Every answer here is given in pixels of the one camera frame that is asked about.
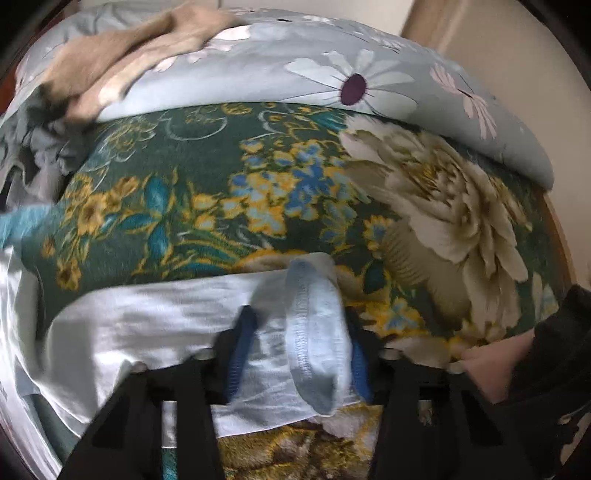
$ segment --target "green floral blanket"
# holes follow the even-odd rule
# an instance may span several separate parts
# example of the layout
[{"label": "green floral blanket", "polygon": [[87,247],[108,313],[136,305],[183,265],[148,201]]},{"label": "green floral blanket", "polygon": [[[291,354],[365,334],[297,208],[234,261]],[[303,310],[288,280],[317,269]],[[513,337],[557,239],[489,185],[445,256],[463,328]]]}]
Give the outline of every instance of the green floral blanket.
[{"label": "green floral blanket", "polygon": [[[43,334],[98,288],[322,251],[367,328],[447,361],[557,308],[566,286],[540,199],[529,180],[409,125],[285,103],[182,108],[101,126],[23,260],[42,283]],[[364,478],[378,419],[359,405],[223,439],[226,474]]]}]

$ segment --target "white cloth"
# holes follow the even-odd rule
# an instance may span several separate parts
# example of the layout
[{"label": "white cloth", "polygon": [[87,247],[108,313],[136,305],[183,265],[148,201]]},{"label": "white cloth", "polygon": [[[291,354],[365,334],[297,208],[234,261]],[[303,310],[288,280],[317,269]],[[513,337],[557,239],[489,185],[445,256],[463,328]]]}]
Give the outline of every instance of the white cloth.
[{"label": "white cloth", "polygon": [[[36,278],[12,249],[0,252],[0,271],[0,382],[20,448],[35,444],[31,456],[46,444],[26,398],[35,388],[81,436],[132,364],[182,362],[211,346],[246,304],[259,328],[236,398],[213,408],[218,436],[332,414],[356,400],[349,395],[350,341],[335,266],[326,254],[300,257],[287,270],[95,291],[62,310],[40,345]],[[165,446],[174,446],[174,420],[164,425]],[[53,453],[41,457],[44,477],[55,477]]]}]

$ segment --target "hand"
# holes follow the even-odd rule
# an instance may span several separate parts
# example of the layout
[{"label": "hand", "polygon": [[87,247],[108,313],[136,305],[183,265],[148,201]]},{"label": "hand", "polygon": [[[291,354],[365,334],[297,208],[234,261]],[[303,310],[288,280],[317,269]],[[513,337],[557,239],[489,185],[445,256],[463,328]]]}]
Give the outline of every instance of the hand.
[{"label": "hand", "polygon": [[506,400],[516,364],[530,351],[534,331],[466,350],[460,362],[482,394],[491,402]]}]

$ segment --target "beige cloth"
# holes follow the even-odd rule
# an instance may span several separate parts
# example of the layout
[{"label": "beige cloth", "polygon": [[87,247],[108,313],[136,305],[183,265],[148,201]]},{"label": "beige cloth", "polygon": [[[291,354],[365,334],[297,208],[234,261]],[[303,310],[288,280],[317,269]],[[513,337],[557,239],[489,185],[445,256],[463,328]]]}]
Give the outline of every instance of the beige cloth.
[{"label": "beige cloth", "polygon": [[70,100],[69,121],[91,122],[160,61],[200,50],[222,30],[238,25],[230,12],[188,2],[135,28],[70,40],[42,83],[51,103]]}]

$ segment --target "purple flower center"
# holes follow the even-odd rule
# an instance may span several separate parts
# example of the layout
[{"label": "purple flower center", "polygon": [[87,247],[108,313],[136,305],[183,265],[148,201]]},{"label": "purple flower center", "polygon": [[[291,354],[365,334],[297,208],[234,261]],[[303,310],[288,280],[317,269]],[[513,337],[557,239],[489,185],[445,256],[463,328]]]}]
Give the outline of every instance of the purple flower center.
[{"label": "purple flower center", "polygon": [[356,104],[363,98],[367,86],[367,82],[359,73],[351,75],[340,90],[340,102],[343,105]]}]

